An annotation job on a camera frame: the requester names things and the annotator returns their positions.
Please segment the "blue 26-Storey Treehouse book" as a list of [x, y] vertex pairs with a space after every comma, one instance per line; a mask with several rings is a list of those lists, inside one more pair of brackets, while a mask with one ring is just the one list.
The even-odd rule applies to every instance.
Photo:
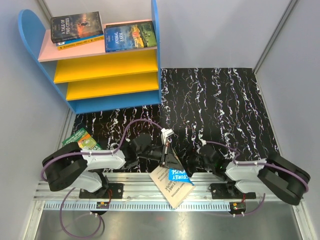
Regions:
[[186, 171], [158, 166], [149, 174], [173, 209], [176, 209], [195, 189]]

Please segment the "blue treehouse paperback book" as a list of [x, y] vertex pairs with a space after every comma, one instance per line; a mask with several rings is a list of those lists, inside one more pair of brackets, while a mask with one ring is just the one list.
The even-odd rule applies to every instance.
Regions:
[[78, 47], [81, 45], [86, 45], [89, 43], [94, 43], [94, 42], [101, 41], [101, 40], [104, 40], [103, 34], [91, 36], [91, 37], [74, 39], [74, 40], [68, 40], [68, 41], [63, 41], [63, 42], [58, 42], [58, 43], [56, 43], [56, 47], [60, 51], [60, 50], [65, 50], [65, 49], [69, 49], [69, 48]]

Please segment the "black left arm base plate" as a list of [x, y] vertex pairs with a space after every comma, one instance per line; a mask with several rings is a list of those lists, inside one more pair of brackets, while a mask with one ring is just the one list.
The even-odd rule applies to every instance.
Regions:
[[81, 189], [79, 192], [80, 199], [122, 199], [124, 184], [108, 183], [107, 187], [103, 186], [95, 192], [89, 192]]

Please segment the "blue Animal Farm book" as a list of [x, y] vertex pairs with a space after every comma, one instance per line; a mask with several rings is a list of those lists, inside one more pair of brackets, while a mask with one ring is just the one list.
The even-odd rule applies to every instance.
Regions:
[[157, 47], [152, 21], [107, 25], [104, 29], [105, 52]]

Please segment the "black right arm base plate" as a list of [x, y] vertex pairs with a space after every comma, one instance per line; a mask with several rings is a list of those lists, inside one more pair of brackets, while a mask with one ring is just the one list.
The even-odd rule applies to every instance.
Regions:
[[212, 199], [215, 199], [215, 200], [225, 200], [225, 199], [242, 200], [243, 197], [245, 197], [245, 199], [253, 200], [257, 198], [255, 192], [243, 193], [236, 188], [234, 183], [230, 183], [230, 182], [211, 183], [208, 186], [208, 190], [211, 192]]

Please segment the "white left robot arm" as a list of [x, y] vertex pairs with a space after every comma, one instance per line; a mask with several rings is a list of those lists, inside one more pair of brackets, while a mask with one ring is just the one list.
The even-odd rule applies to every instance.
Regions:
[[157, 161], [165, 169], [183, 171], [184, 167], [171, 146], [172, 129], [161, 130], [161, 145], [152, 143], [151, 135], [141, 133], [119, 150], [81, 149], [71, 142], [42, 161], [41, 177], [52, 192], [68, 187], [81, 188], [101, 199], [107, 195], [108, 180], [99, 169], [118, 170], [135, 164], [139, 158]]

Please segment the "green 104-Storey Treehouse book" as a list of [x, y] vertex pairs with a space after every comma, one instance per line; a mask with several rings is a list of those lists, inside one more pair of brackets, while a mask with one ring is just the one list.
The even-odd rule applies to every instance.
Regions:
[[81, 149], [102, 150], [102, 147], [83, 127], [62, 142], [62, 146], [69, 143], [78, 143]]

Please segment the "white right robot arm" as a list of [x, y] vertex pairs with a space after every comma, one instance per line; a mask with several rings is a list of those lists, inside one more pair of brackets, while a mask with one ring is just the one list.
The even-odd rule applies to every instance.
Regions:
[[274, 195], [296, 206], [308, 192], [311, 176], [278, 153], [247, 162], [226, 159], [220, 151], [206, 144], [199, 149], [190, 146], [178, 153], [189, 176], [197, 169], [209, 170], [220, 181], [228, 183], [226, 192], [233, 199], [243, 194]]

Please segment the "dark Tale Of Two Cities book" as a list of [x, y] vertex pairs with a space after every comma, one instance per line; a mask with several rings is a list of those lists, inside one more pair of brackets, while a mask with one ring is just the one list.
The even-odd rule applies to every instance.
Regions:
[[50, 38], [56, 44], [104, 33], [98, 11], [56, 16], [50, 19]]

